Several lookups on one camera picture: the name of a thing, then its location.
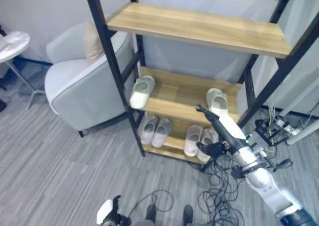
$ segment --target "white table top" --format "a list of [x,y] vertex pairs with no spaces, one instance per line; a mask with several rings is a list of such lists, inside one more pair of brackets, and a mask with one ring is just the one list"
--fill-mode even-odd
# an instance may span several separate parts
[[9,33],[4,39],[8,42],[8,45],[0,50],[0,63],[16,57],[30,44],[30,35],[24,32]]

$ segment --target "pillow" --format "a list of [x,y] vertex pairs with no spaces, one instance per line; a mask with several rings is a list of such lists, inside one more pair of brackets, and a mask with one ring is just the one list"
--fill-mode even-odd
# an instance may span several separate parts
[[95,24],[88,20],[85,22],[84,51],[89,64],[96,62],[104,55],[103,46]]

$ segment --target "power strip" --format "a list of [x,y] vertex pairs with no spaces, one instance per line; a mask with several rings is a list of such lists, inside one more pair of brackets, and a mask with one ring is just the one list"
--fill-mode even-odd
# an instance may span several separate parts
[[284,129],[286,132],[288,132],[291,135],[297,135],[301,130],[294,129],[291,125],[285,125],[285,122],[283,120],[276,121],[276,125]]

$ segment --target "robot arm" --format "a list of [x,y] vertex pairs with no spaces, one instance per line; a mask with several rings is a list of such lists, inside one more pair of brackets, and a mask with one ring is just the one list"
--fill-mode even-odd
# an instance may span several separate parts
[[[298,200],[288,190],[277,186],[272,174],[263,168],[264,163],[254,154],[245,141],[244,133],[230,116],[219,117],[202,106],[197,106],[196,109],[205,114],[217,133],[227,141],[229,148],[218,148],[231,153],[234,160],[240,165],[240,172],[242,175],[244,173],[248,185],[262,197],[282,225],[317,226]],[[201,143],[198,143],[197,146],[212,157],[218,154],[216,151],[221,152]]]

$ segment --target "person's foot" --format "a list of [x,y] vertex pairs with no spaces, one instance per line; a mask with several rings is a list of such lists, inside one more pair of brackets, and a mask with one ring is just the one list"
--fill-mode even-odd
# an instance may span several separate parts
[[183,212],[183,226],[193,223],[193,208],[186,205]]
[[149,205],[146,211],[146,220],[151,220],[155,224],[156,208],[155,205]]

